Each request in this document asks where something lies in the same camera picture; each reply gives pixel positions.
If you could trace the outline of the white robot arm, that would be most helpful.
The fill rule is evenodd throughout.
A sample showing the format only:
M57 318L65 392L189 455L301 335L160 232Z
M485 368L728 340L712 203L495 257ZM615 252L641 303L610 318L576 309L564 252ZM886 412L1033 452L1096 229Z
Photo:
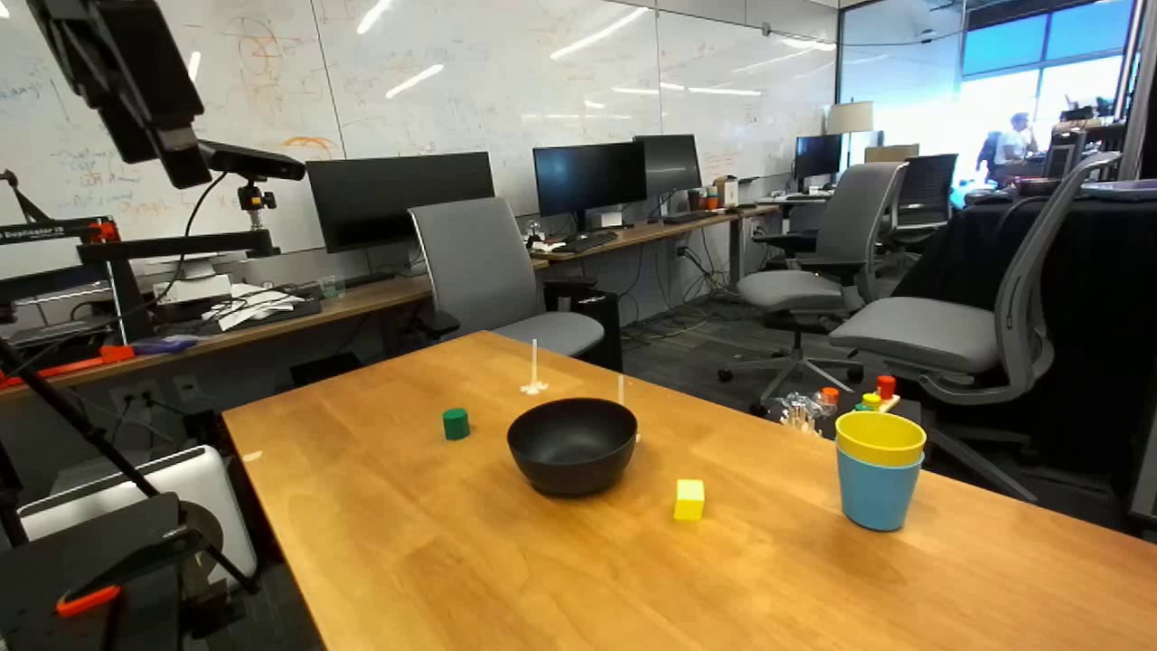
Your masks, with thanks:
M27 0L27 7L123 163L160 163L175 189L209 182L196 135L203 98L154 0Z

